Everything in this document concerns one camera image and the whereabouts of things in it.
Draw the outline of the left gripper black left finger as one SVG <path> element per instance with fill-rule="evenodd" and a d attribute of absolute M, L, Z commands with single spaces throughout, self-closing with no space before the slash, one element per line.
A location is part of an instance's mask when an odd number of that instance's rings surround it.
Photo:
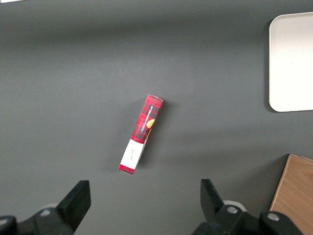
<path fill-rule="evenodd" d="M 72 235 L 91 206 L 88 180 L 79 181 L 56 206 L 46 206 L 18 222 L 12 215 L 0 217 L 2 235 Z"/>

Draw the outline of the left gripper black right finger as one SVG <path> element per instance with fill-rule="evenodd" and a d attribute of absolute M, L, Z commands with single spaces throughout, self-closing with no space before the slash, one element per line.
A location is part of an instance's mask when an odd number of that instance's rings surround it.
<path fill-rule="evenodd" d="M 201 208 L 205 222 L 194 235 L 301 235 L 292 220 L 280 212 L 264 211 L 259 217 L 250 215 L 234 202 L 226 204 L 209 179 L 201 180 Z"/>

